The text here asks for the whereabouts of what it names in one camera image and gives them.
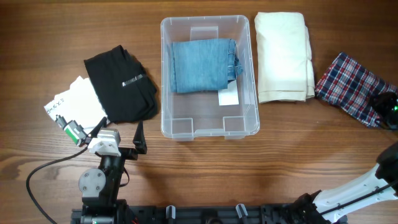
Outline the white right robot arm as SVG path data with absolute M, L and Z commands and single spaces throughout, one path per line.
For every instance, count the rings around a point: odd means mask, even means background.
M 370 95 L 350 112 L 372 128 L 397 131 L 397 93 Z M 397 200 L 397 143 L 382 151 L 376 165 L 362 176 L 335 189 L 304 194 L 290 207 L 289 223 L 338 223 L 354 211 Z

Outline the black garment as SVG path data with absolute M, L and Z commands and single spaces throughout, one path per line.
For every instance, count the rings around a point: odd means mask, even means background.
M 151 119 L 158 113 L 157 88 L 121 45 L 84 60 L 91 84 L 112 123 Z

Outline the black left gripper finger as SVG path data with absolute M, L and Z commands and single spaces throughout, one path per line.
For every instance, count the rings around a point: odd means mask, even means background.
M 132 142 L 135 145 L 136 149 L 147 149 L 147 144 L 144 136 L 143 121 L 139 121 Z
M 108 122 L 107 117 L 103 117 L 103 118 L 101 119 L 101 121 L 100 121 L 100 122 L 93 128 L 93 130 L 90 132 L 90 137 L 91 137 L 91 138 L 97 137 L 97 135 L 98 135 L 100 129 L 101 129 L 101 128 L 107 127 L 107 122 Z

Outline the red navy plaid shirt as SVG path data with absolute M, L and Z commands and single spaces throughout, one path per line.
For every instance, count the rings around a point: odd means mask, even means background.
M 348 54 L 341 52 L 327 68 L 315 87 L 315 94 L 337 106 L 369 128 L 378 128 L 381 116 L 372 108 L 372 97 L 397 87 L 379 78 Z

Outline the white printed t-shirt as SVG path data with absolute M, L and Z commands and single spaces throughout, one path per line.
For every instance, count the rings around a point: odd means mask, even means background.
M 57 115 L 63 116 L 66 122 L 75 120 L 86 133 L 107 117 L 90 79 L 82 77 L 78 77 L 69 90 L 55 95 L 44 109 L 54 121 Z

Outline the blue denim jeans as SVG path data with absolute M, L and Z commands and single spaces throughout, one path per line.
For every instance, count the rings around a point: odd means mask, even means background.
M 234 39 L 174 42 L 171 65 L 174 93 L 224 90 L 243 72 Z

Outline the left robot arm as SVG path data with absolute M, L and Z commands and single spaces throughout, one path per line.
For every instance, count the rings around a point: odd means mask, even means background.
M 80 214 L 71 215 L 72 223 L 116 224 L 138 223 L 134 212 L 125 199 L 118 199 L 121 183 L 127 172 L 125 162 L 136 161 L 139 154 L 147 153 L 143 122 L 137 125 L 134 147 L 121 147 L 117 129 L 106 126 L 106 118 L 89 133 L 85 139 L 88 150 L 101 158 L 97 168 L 88 169 L 80 176 L 78 186 L 82 192 L 83 207 Z

